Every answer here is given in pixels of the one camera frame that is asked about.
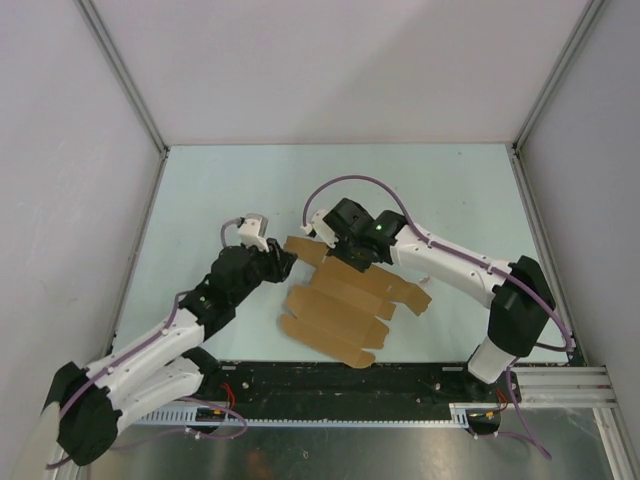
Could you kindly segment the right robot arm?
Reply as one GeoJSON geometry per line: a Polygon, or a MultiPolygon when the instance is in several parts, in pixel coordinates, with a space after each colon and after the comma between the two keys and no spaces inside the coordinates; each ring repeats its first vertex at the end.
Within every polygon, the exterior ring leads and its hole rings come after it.
{"type": "Polygon", "coordinates": [[[529,356],[556,307],[536,260],[491,259],[434,236],[391,210],[374,218],[344,198],[329,211],[316,211],[310,228],[330,255],[360,272],[388,264],[426,273],[488,309],[486,337],[461,376],[462,391],[473,401],[486,400],[507,367],[529,356]]]}

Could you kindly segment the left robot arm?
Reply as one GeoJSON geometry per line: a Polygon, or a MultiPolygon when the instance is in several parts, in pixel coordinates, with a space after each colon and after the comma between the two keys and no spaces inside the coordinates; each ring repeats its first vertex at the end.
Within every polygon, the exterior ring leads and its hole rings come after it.
{"type": "Polygon", "coordinates": [[[221,387],[217,360],[202,344],[236,316],[262,283],[282,283],[296,254],[269,238],[223,248],[193,289],[178,293],[169,316],[116,353],[55,373],[45,402],[60,407],[57,443],[78,466],[102,456],[132,423],[183,397],[207,400],[221,387]]]}

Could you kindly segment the brown cardboard box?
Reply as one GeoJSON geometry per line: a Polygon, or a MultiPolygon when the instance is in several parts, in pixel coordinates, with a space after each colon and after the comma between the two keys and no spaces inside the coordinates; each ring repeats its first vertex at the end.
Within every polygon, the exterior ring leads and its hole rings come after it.
{"type": "Polygon", "coordinates": [[[354,369],[376,361],[384,347],[396,306],[414,315],[427,311],[432,298],[416,283],[381,267],[361,273],[329,254],[329,248],[290,236],[285,250],[314,268],[306,284],[291,287],[279,318],[290,338],[354,369]]]}

